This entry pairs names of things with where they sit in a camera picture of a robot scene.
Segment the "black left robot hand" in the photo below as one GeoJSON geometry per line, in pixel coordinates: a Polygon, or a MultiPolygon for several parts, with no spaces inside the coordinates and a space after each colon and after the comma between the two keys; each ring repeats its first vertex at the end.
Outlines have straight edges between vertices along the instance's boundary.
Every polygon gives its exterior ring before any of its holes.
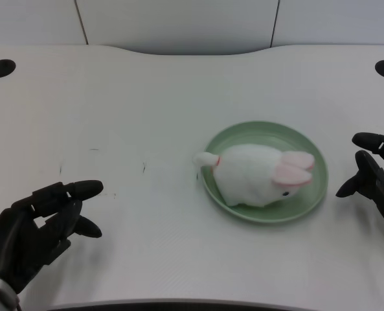
{"type": "Polygon", "coordinates": [[[34,191],[0,214],[0,279],[19,294],[42,267],[52,264],[73,234],[100,238],[100,228],[81,215],[82,202],[104,189],[101,181],[61,182],[34,191]]]}

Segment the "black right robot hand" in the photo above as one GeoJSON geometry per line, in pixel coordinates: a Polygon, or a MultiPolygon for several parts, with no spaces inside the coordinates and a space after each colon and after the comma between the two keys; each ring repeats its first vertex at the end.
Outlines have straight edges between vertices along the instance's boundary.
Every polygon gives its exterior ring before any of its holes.
{"type": "Polygon", "coordinates": [[[376,133],[356,133],[352,142],[362,149],[355,154],[358,171],[337,191],[338,198],[355,193],[372,200],[384,219],[384,170],[372,157],[379,155],[384,160],[384,135],[376,133]]]}

